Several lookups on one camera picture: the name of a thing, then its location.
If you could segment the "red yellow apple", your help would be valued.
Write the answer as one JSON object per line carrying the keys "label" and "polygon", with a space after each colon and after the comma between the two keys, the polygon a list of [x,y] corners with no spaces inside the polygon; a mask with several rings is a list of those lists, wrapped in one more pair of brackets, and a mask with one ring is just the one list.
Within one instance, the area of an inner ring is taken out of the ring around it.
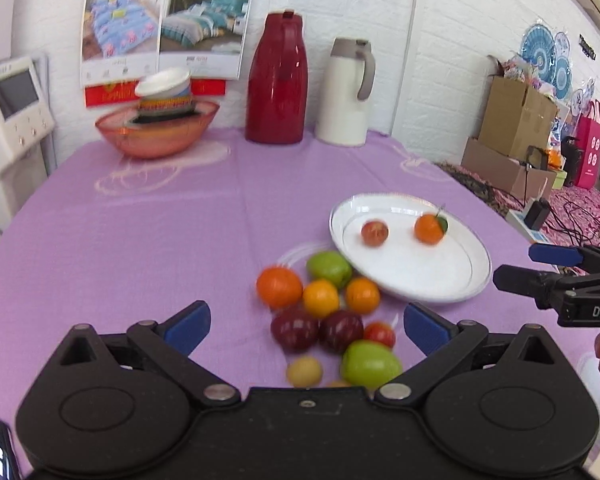
{"label": "red yellow apple", "polygon": [[370,322],[364,328],[364,339],[382,344],[388,349],[396,345],[396,333],[393,328],[384,322]]}

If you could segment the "small orange tangerine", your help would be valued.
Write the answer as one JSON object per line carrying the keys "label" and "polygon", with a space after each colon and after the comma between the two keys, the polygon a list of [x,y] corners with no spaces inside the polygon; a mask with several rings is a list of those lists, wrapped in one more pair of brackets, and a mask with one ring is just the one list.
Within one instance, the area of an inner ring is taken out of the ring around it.
{"label": "small orange tangerine", "polygon": [[344,303],[356,314],[370,315],[378,309],[380,302],[380,290],[368,278],[352,278],[344,289]]}

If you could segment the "orange with green leaf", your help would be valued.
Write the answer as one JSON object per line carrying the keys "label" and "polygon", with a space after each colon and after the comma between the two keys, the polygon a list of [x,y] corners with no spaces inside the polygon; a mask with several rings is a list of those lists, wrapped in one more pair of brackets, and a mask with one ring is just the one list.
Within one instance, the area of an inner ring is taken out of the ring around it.
{"label": "orange with green leaf", "polygon": [[442,209],[422,214],[414,224],[414,237],[422,244],[434,246],[439,244],[449,229],[449,221]]}

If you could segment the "dark red plum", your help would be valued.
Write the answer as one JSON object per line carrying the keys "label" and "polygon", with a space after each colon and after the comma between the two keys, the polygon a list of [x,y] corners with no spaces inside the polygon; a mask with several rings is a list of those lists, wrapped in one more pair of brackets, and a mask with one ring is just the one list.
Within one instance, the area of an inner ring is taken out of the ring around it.
{"label": "dark red plum", "polygon": [[347,348],[364,337],[362,318],[348,310],[338,310],[323,318],[318,328],[318,342],[329,352],[343,354]]}
{"label": "dark red plum", "polygon": [[318,341],[320,323],[300,308],[285,310],[272,319],[270,332],[280,348],[299,353],[312,348]]}

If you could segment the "small red peach apple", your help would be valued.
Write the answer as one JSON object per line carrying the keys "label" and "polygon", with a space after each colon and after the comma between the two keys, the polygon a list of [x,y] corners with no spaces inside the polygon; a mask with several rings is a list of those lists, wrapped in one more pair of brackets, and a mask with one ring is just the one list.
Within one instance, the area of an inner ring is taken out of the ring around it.
{"label": "small red peach apple", "polygon": [[368,247],[379,247],[389,236],[389,228],[380,220],[370,220],[361,229],[363,243]]}

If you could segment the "yellow orange small fruit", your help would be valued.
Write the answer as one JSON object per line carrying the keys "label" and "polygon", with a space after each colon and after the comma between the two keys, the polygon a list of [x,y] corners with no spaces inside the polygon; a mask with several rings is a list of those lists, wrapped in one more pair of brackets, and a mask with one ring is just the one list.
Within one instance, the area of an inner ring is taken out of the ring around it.
{"label": "yellow orange small fruit", "polygon": [[340,308],[338,289],[327,280],[313,281],[304,288],[302,307],[312,318],[327,318]]}

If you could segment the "brown kiwi longan fruit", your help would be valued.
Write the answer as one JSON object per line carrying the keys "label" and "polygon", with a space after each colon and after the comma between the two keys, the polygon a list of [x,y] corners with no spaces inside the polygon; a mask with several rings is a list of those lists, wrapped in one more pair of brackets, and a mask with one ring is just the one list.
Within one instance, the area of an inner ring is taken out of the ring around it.
{"label": "brown kiwi longan fruit", "polygon": [[300,356],[288,364],[286,378],[294,388],[317,386],[323,378],[322,364],[313,356]]}

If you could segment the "white porcelain plate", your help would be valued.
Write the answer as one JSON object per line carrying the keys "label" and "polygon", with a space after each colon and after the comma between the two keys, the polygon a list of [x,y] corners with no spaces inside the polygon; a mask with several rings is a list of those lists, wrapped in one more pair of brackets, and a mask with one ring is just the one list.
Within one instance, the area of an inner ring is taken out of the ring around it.
{"label": "white porcelain plate", "polygon": [[[483,291],[492,262],[475,232],[448,212],[444,215],[449,229],[439,244],[416,240],[416,220],[439,208],[402,193],[358,194],[334,207],[329,232],[351,266],[385,292],[428,304],[455,304]],[[362,226],[370,220],[385,222],[389,228],[387,240],[379,247],[362,241]]]}

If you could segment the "brown cardboard box lower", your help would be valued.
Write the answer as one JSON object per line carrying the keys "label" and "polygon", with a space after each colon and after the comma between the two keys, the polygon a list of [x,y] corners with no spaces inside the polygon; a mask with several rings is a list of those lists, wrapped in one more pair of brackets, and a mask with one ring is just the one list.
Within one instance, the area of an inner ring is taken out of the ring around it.
{"label": "brown cardboard box lower", "polygon": [[527,169],[518,160],[493,151],[473,138],[466,142],[460,166],[520,200],[538,197],[547,200],[555,181],[554,171]]}

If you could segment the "large orange mandarin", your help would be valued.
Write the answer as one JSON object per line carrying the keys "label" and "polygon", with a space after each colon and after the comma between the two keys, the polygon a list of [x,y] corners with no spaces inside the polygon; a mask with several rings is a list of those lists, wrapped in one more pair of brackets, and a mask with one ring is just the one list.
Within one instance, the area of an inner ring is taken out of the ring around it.
{"label": "large orange mandarin", "polygon": [[258,276],[256,291],[270,310],[279,311],[298,304],[303,284],[298,275],[286,266],[270,266]]}

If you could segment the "pink gift bag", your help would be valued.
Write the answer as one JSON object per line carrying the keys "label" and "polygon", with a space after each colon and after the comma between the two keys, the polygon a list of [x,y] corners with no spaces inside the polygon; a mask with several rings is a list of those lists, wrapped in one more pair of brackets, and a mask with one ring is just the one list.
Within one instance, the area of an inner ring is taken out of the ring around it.
{"label": "pink gift bag", "polygon": [[600,170],[600,101],[592,100],[577,124],[577,149],[582,152],[576,186],[592,188]]}

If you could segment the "blue patterned plates decoration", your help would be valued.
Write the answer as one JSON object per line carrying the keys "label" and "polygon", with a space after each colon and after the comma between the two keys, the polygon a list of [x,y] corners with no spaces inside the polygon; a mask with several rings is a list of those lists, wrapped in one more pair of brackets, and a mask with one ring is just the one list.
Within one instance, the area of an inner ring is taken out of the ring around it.
{"label": "blue patterned plates decoration", "polygon": [[563,30],[552,32],[546,25],[531,25],[522,36],[519,54],[538,70],[540,79],[551,84],[558,100],[565,99],[572,83],[570,40]]}

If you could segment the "white thermos jug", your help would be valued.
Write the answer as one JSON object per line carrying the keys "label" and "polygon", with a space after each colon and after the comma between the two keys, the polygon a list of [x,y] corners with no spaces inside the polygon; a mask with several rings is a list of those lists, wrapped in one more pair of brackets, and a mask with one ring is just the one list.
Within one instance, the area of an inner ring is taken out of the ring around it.
{"label": "white thermos jug", "polygon": [[334,40],[318,100],[317,140],[347,148],[366,143],[375,74],[376,60],[368,40]]}

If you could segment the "white machine with screen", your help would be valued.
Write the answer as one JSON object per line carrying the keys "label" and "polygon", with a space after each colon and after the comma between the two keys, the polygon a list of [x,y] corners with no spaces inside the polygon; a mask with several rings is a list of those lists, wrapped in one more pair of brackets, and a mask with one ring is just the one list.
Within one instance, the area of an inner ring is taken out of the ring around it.
{"label": "white machine with screen", "polygon": [[42,143],[55,129],[36,66],[46,58],[0,63],[0,229],[44,183]]}

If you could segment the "bedding wall calendar poster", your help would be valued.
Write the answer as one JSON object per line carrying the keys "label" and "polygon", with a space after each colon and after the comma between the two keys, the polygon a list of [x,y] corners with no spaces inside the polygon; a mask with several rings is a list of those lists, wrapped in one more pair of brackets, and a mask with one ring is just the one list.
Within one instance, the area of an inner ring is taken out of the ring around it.
{"label": "bedding wall calendar poster", "polygon": [[144,77],[184,67],[197,96],[242,71],[251,0],[84,0],[80,86],[88,107],[131,102]]}

